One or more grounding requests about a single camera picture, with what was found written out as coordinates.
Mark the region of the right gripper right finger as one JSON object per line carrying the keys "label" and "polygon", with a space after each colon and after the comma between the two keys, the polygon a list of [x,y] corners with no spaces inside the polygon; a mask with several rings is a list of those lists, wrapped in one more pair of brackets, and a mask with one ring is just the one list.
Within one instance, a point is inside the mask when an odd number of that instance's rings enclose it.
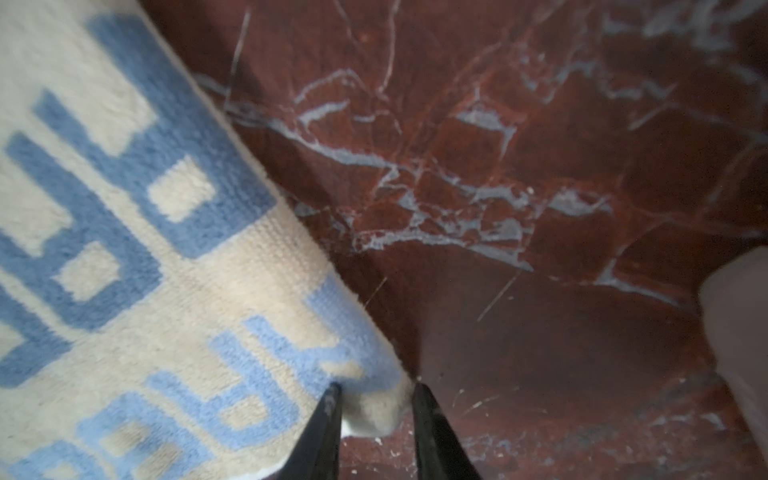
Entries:
{"label": "right gripper right finger", "polygon": [[419,480],[480,480],[430,388],[417,383],[412,395],[415,457]]}

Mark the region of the cream lettered towel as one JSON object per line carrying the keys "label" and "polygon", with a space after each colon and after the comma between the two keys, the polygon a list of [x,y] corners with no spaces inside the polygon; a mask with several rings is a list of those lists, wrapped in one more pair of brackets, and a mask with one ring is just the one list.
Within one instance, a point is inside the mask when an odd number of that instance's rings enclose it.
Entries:
{"label": "cream lettered towel", "polygon": [[261,479],[411,382],[134,1],[1,5],[1,475]]}

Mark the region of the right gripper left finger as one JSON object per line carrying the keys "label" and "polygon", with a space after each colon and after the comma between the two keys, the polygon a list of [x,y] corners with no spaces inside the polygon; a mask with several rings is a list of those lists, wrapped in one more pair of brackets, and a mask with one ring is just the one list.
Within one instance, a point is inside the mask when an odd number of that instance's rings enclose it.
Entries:
{"label": "right gripper left finger", "polygon": [[342,412],[342,387],[331,383],[280,470],[278,480],[338,479]]}

